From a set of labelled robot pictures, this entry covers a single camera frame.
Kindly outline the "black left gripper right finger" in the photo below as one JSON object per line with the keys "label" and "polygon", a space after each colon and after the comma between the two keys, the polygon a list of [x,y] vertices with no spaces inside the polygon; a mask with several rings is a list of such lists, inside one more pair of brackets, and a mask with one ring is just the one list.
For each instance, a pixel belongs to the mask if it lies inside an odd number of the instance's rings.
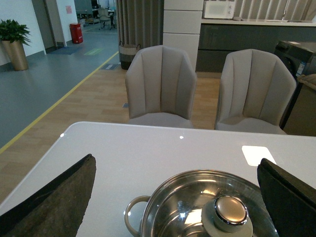
{"label": "black left gripper right finger", "polygon": [[316,190],[263,158],[257,179],[266,209],[280,237],[316,235]]}

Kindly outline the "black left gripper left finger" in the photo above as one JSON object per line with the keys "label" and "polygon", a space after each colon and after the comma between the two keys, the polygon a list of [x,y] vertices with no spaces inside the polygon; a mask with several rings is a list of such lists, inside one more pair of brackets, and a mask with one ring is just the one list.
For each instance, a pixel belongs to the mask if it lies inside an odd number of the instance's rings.
{"label": "black left gripper left finger", "polygon": [[83,221],[96,175],[91,154],[76,162],[0,217],[2,237],[74,237]]}

